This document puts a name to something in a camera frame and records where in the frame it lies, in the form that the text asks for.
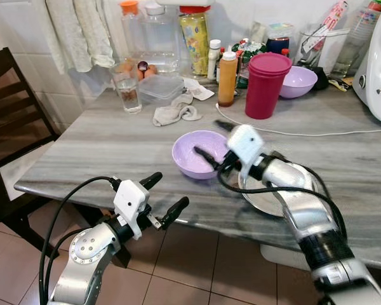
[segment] purple bowl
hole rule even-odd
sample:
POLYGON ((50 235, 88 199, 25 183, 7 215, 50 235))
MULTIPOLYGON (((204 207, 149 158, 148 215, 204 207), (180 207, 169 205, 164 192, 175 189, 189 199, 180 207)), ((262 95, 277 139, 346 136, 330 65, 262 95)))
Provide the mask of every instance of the purple bowl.
POLYGON ((229 151, 226 147, 227 139, 209 130, 197 130, 182 135, 172 147, 172 158, 180 171, 194 179, 205 180, 216 176, 215 171, 206 160, 198 155, 193 147, 198 146, 222 162, 224 155, 229 151))
POLYGON ((317 81, 318 76, 315 72, 303 67, 292 66, 284 78, 279 95, 284 98, 301 97, 308 93, 317 81))

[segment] purple lid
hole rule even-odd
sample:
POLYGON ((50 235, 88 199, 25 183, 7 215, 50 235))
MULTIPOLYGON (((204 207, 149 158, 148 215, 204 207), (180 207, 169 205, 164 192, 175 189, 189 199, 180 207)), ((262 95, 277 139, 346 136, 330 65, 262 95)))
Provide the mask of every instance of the purple lid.
POLYGON ((277 76, 287 73, 292 66, 292 61, 283 55, 276 53, 261 53, 255 55, 248 64, 250 72, 268 76, 277 76))

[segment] wooden chair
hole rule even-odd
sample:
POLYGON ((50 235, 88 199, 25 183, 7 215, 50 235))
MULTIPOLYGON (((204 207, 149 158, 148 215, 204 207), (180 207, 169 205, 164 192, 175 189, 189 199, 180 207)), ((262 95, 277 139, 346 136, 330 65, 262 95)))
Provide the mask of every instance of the wooden chair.
MULTIPOLYGON (((43 238, 28 215, 51 199, 14 190, 14 183, 58 138, 10 50, 0 51, 0 222, 42 250, 43 238)), ((78 206, 91 225, 101 211, 78 206)))

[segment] marble table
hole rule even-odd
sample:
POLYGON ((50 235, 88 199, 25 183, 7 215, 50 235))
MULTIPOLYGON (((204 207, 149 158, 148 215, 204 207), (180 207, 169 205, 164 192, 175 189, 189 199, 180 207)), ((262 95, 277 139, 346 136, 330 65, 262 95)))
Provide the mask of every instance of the marble table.
MULTIPOLYGON (((113 91, 105 91, 84 111, 57 142, 17 182, 26 193, 62 199, 80 182, 97 175, 140 180, 156 171, 164 178, 150 192, 155 215, 163 215, 182 196, 190 205, 179 222, 297 250, 285 221, 255 210, 240 194, 222 187, 216 179, 192 180, 182 175, 171 158, 179 136, 200 129, 219 130, 215 119, 217 95, 194 105, 203 118, 155 127, 157 105, 141 113, 123 111, 113 91)), ((223 112, 243 123, 290 133, 335 133, 381 129, 354 92, 336 88, 309 93, 295 100, 280 100, 270 119, 244 114, 245 92, 223 112)), ((327 137, 292 137, 262 132, 273 149, 289 160, 319 173, 340 207, 349 244, 356 256, 381 268, 381 133, 327 137)), ((95 182, 74 195, 73 201, 93 207, 113 207, 114 192, 106 182, 95 182)))

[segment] tiled floor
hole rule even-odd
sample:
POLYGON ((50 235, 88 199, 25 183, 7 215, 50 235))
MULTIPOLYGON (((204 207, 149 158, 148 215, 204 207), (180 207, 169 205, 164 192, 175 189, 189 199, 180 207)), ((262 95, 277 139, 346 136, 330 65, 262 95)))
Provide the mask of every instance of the tiled floor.
MULTIPOLYGON (((46 231, 57 203, 30 216, 31 226, 46 231)), ((52 242, 85 226, 71 207, 60 215, 52 242)), ((315 305, 309 273, 266 261, 259 246, 200 229, 172 225, 148 229, 131 240, 128 269, 110 265, 103 276, 99 305, 315 305)), ((39 251, 0 224, 0 305, 39 305, 39 251)), ((50 290, 66 265, 61 250, 54 261, 50 290)))

